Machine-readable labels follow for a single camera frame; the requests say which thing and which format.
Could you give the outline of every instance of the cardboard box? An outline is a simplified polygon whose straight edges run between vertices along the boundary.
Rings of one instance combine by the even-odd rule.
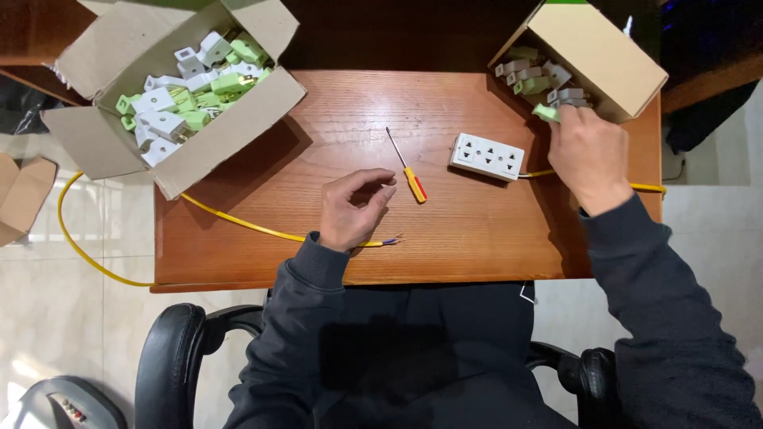
[[[572,73],[591,94],[594,110],[620,124],[638,117],[668,80],[668,74],[585,0],[546,0],[522,23],[488,64],[494,69],[512,46],[537,48]],[[528,95],[547,105],[545,93]]]
[[[279,121],[305,96],[278,64],[299,23],[279,0],[222,0],[199,11],[117,2],[56,61],[58,70],[94,107],[43,112],[43,122],[90,179],[149,171],[168,199],[203,179]],[[150,168],[115,105],[143,93],[146,76],[177,75],[173,55],[197,47],[210,31],[241,27],[276,67],[220,117]]]
[[[56,164],[35,157],[18,168],[7,153],[0,152],[0,247],[23,237],[56,180]]]

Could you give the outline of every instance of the power strip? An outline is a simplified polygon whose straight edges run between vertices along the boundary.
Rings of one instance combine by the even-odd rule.
[[[510,182],[518,179],[523,158],[524,150],[461,133],[448,165]]]

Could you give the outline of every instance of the wooden desk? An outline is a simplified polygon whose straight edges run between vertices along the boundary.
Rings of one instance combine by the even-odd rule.
[[[361,168],[402,165],[389,126],[429,200],[404,182],[373,238],[405,233],[397,246],[360,250],[348,285],[473,282],[591,276],[583,230],[556,176],[502,182],[447,169],[460,132],[526,151],[523,171],[549,168],[549,128],[486,73],[310,70],[294,72],[307,97],[284,121],[221,164],[188,193],[211,207],[277,231],[318,228],[320,187]],[[626,125],[632,182],[659,184],[659,99]],[[216,218],[156,194],[152,292],[268,288],[300,244]],[[661,196],[642,193],[661,218]]]

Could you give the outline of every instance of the black office chair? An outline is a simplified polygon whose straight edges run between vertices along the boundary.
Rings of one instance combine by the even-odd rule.
[[[202,357],[217,351],[228,331],[243,329],[255,337],[262,332],[261,327],[261,305],[237,305],[209,315],[193,304],[177,304],[162,311],[140,354],[135,428],[193,428]],[[612,351],[586,350],[577,357],[558,347],[532,342],[526,366],[548,366],[557,371],[565,390],[578,397],[578,426],[622,426]]]

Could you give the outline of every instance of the sleeve cuff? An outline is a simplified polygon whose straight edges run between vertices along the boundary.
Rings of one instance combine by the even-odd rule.
[[[636,193],[619,207],[593,218],[581,209],[580,219],[587,232],[588,249],[592,256],[632,253],[650,247],[671,234],[669,227],[649,217]]]
[[[297,255],[286,266],[300,280],[321,290],[342,289],[342,277],[349,253],[337,252],[318,244],[320,233],[310,232]]]

